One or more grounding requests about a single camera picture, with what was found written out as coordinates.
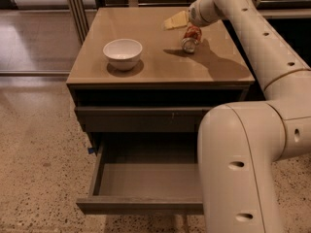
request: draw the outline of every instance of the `screw hole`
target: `screw hole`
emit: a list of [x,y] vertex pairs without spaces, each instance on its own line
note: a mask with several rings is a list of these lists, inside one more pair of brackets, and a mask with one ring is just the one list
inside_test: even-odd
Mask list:
[[251,214],[238,214],[236,217],[235,217],[238,221],[241,221],[241,222],[247,222],[247,221],[250,221],[254,218],[253,215]]
[[299,129],[296,129],[294,131],[294,141],[299,142],[299,140],[300,140],[300,132],[299,132]]
[[229,168],[232,170],[239,170],[245,166],[244,162],[242,161],[232,161],[229,164]]

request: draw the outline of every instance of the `sponge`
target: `sponge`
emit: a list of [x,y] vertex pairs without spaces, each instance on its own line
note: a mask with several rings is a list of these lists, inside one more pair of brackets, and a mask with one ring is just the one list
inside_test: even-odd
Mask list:
[[162,30],[170,30],[181,27],[186,27],[189,22],[189,15],[185,11],[181,11],[178,14],[166,19],[162,24]]

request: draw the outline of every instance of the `table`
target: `table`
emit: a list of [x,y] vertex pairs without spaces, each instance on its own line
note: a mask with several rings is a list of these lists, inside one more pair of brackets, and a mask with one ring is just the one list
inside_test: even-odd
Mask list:
[[[202,214],[196,133],[213,107],[245,98],[254,77],[223,23],[202,28],[184,53],[186,29],[162,22],[187,8],[99,9],[67,80],[77,119],[97,153],[85,213]],[[102,50],[130,38],[143,46],[133,70]]]

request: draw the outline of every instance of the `open drawer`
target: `open drawer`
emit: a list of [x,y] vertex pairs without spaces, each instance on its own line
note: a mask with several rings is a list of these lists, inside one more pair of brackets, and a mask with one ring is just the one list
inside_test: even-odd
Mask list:
[[203,214],[196,133],[104,133],[86,214]]

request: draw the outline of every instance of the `wooden tabletop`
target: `wooden tabletop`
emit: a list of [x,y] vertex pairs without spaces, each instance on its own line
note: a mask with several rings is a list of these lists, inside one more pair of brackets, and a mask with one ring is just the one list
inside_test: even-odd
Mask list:
[[[251,72],[221,21],[202,28],[202,43],[194,54],[182,51],[186,28],[161,30],[164,20],[186,9],[99,9],[67,83],[253,83]],[[114,69],[103,54],[107,43],[120,38],[134,39],[143,46],[141,62],[128,72]]]

